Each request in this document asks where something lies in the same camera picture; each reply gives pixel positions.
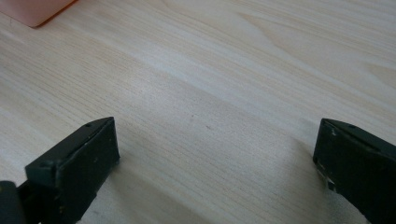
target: pink object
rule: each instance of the pink object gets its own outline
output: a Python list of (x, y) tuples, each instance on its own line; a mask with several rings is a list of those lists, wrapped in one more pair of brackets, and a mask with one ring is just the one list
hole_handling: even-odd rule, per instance
[(25, 25), (36, 27), (74, 0), (0, 0), (0, 11)]

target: wooden table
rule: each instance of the wooden table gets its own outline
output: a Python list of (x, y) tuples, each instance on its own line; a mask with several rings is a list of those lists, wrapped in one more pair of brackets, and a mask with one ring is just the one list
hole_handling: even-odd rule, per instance
[(81, 223), (365, 223), (312, 162), (321, 118), (396, 144), (392, 0), (79, 0), (0, 15), (0, 179), (113, 116)]

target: pink box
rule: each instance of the pink box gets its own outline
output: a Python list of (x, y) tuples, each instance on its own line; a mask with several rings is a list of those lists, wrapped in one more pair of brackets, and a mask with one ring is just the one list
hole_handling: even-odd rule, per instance
[(36, 27), (74, 0), (0, 0), (0, 11), (25, 25)]

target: wooden surface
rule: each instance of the wooden surface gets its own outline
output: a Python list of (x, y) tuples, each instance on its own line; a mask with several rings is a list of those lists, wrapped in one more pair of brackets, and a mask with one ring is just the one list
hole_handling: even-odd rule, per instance
[(321, 118), (396, 144), (393, 0), (79, 0), (0, 15), (0, 179), (94, 119), (120, 166), (81, 223), (365, 223), (311, 160)]

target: black object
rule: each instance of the black object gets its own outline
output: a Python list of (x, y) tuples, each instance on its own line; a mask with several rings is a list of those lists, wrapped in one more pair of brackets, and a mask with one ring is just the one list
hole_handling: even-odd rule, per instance
[(76, 223), (119, 160), (114, 119), (85, 124), (27, 165), (18, 188), (0, 181), (0, 223)]
[(396, 146), (332, 119), (320, 123), (314, 163), (329, 188), (371, 223), (396, 223)]

